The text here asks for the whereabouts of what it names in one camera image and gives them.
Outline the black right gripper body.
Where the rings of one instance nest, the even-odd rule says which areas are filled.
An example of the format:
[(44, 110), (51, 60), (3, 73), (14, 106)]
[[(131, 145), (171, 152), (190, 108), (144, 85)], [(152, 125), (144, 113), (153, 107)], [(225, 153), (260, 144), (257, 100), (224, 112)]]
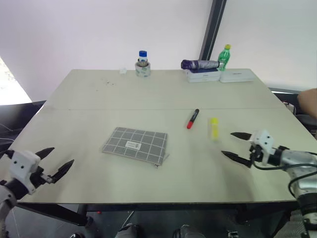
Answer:
[(262, 162), (264, 155), (263, 155), (261, 146), (252, 144), (249, 149), (249, 152), (250, 152), (249, 158), (251, 163)]

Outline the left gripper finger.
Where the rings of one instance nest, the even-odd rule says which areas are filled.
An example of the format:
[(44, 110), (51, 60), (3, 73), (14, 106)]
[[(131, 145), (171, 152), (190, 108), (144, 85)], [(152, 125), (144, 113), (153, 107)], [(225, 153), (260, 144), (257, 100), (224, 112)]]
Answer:
[(52, 178), (52, 183), (56, 183), (57, 181), (59, 181), (64, 175), (67, 174), (67, 172), (70, 170), (70, 168), (72, 167), (74, 163), (74, 160), (71, 160), (67, 163), (65, 163), (64, 165), (62, 165), (57, 172), (51, 176)]
[(45, 148), (41, 151), (36, 152), (35, 154), (40, 158), (40, 159), (44, 159), (45, 157), (47, 157), (55, 148), (54, 147), (49, 147), (49, 148)]

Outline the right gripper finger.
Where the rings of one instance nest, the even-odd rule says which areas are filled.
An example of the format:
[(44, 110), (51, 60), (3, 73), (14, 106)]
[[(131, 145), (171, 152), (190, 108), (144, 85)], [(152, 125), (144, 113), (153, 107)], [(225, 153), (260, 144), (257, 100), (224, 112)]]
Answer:
[(252, 134), (246, 132), (232, 132), (231, 135), (242, 140), (249, 140), (252, 136)]
[(229, 151), (222, 151), (222, 154), (231, 159), (234, 162), (237, 162), (239, 164), (242, 164), (248, 168), (252, 166), (251, 160), (247, 160), (244, 158), (239, 157), (237, 154), (229, 152)]

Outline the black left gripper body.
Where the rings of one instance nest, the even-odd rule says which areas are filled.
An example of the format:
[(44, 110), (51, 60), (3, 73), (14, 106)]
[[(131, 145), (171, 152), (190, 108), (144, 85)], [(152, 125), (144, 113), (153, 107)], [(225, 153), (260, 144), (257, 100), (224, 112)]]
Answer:
[(53, 177), (44, 174), (44, 169), (38, 166), (36, 171), (30, 175), (30, 182), (34, 188), (38, 188), (45, 183), (56, 183), (56, 180)]

